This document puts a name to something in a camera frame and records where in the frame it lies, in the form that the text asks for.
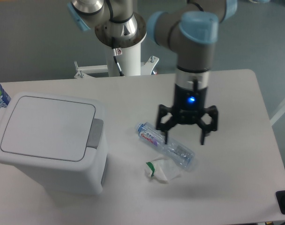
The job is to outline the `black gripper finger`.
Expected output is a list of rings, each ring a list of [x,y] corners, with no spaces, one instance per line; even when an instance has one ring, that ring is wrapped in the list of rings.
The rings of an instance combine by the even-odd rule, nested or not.
[[[166,121],[162,122],[162,119],[168,114],[171,114],[171,117]],[[165,144],[168,143],[168,132],[170,129],[175,127],[180,123],[180,108],[176,106],[167,107],[163,104],[158,106],[158,113],[156,119],[156,130],[161,131],[165,137]]]
[[[202,120],[204,115],[208,115],[211,118],[210,123],[205,123]],[[203,108],[198,116],[197,123],[198,127],[202,130],[200,136],[200,144],[204,145],[205,137],[207,137],[211,131],[218,130],[218,109],[215,105],[208,108]]]

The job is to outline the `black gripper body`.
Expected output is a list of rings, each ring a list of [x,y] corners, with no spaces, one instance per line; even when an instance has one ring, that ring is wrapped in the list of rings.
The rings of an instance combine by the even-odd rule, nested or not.
[[[178,124],[193,125],[203,116],[207,89],[194,91],[175,85],[172,117]]]

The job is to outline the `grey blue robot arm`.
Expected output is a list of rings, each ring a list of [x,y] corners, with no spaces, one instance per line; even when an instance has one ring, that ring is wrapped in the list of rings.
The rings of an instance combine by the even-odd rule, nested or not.
[[[77,26],[93,30],[105,45],[109,76],[141,75],[141,43],[154,43],[177,55],[174,100],[158,107],[156,129],[196,124],[200,141],[218,128],[218,110],[205,108],[218,26],[237,10],[235,0],[188,0],[173,12],[155,12],[145,21],[132,0],[72,0],[67,8]]]

